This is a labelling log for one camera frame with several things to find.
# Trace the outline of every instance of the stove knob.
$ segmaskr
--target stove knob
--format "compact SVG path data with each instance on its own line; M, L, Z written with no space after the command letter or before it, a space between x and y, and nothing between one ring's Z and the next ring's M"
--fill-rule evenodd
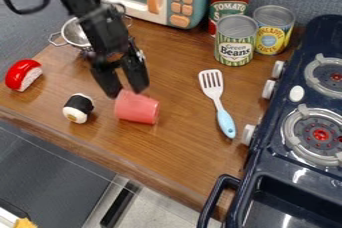
M272 70L272 78L279 79L280 75L283 73L285 62L283 61L276 61L273 70Z
M291 89L289 98L292 102L297 103L303 99L304 95L305 95L304 88L297 85Z
M247 146L250 145L252 138L253 138L254 131L255 131L254 125L247 124L245 126L243 133L242 133L242 143L243 144L245 144Z
M274 87L275 87L275 81L267 80L264 86L264 90L262 91L262 98L270 99L274 91Z

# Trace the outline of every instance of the black stove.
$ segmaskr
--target black stove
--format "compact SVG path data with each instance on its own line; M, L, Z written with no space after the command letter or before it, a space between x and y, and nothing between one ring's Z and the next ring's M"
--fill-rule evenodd
M260 124L246 126L244 178L222 175L201 213L237 189L222 227L342 227L342 16L312 20L287 63L277 62Z

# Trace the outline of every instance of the wooden surface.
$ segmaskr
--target wooden surface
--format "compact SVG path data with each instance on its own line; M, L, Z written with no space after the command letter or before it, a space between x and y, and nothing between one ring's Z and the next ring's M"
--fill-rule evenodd
M130 33L147 57L151 86L145 94L161 103L157 125L114 118L114 101L70 46L49 46L35 57L44 75L26 92L1 84L1 117L200 210L219 175L242 176L247 154L240 143L243 128L262 117L267 108L260 97L265 81L274 62L287 59L292 50L276 57L256 54L250 64L231 68L214 59L214 39L205 29L183 31L135 19ZM233 141L219 130L213 102L197 80L201 70L213 68L223 72L223 105L238 129ZM95 110L84 125L62 115L63 105L77 92L95 100ZM232 192L222 197L221 211L232 197Z

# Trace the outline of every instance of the plastic cup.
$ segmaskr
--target plastic cup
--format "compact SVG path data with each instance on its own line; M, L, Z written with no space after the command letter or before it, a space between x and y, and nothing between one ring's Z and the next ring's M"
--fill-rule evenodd
M115 105L114 115L121 120L152 124L157 121L159 102L129 90L121 90Z

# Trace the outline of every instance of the blue spatula handle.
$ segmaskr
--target blue spatula handle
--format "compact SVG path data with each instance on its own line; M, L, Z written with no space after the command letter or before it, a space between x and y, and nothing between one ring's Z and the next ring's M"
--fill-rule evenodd
M221 109L217 112L217 120L223 133L230 139L234 139L236 128L232 116L226 110Z

